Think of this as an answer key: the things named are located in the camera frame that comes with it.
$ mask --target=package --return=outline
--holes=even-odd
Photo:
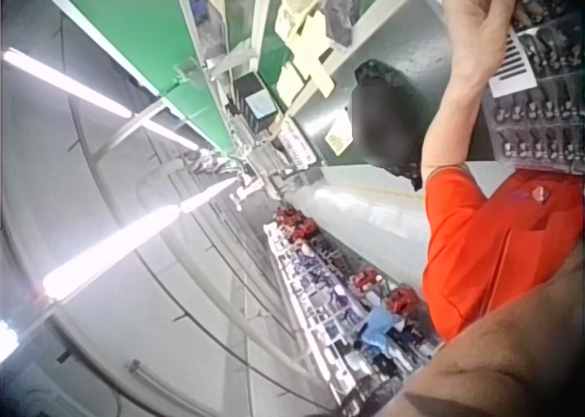
[[[536,88],[483,107],[495,159],[535,170],[585,173],[581,13],[563,0],[520,0],[514,22]]]
[[[357,0],[324,0],[327,37],[349,47],[357,21]]]

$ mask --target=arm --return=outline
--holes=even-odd
[[[577,367],[583,339],[583,246],[558,277],[477,321],[413,376],[389,416],[534,415]]]
[[[422,179],[465,162],[482,94],[504,60],[516,0],[443,0],[452,75],[422,148]]]

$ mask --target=ceiling light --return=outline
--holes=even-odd
[[[183,203],[181,204],[181,211],[183,211],[184,213],[190,213],[191,211],[198,209],[203,204],[209,202],[209,200],[212,199],[214,196],[221,193],[221,191],[231,186],[237,180],[238,179],[236,177],[226,179],[225,181],[222,181],[214,186],[211,186],[204,192],[199,193],[198,195],[195,195],[192,198],[183,201]]]
[[[8,328],[8,324],[0,321],[0,363],[18,348],[18,335]]]
[[[155,134],[159,134],[159,135],[163,136],[164,138],[168,138],[169,140],[173,140],[176,143],[183,145],[187,149],[191,149],[191,150],[198,150],[199,149],[199,146],[197,144],[193,143],[192,141],[187,140],[186,138],[184,138],[180,135],[177,135],[173,131],[169,131],[164,126],[161,126],[160,124],[157,124],[151,120],[144,120],[142,122],[142,125],[146,129],[148,129],[149,131],[152,131]]]
[[[179,215],[178,206],[163,207],[117,231],[49,273],[43,280],[45,293],[58,301],[67,298],[173,223]]]
[[[116,115],[120,115],[123,118],[130,118],[133,116],[133,113],[124,108],[121,104],[101,95],[85,85],[82,85],[78,81],[75,81],[56,69],[52,69],[44,63],[40,63],[38,60],[30,58],[16,49],[10,48],[4,53],[4,60],[41,80],[57,86],[58,88],[80,97],[87,102],[93,103],[107,111],[115,113]]]

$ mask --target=hand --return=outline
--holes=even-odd
[[[516,0],[443,0],[451,36],[452,80],[483,90],[504,60]]]

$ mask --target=red shirt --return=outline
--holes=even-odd
[[[431,242],[422,289],[447,341],[549,280],[583,231],[581,176],[520,170],[487,199],[471,174],[447,167],[426,188]]]

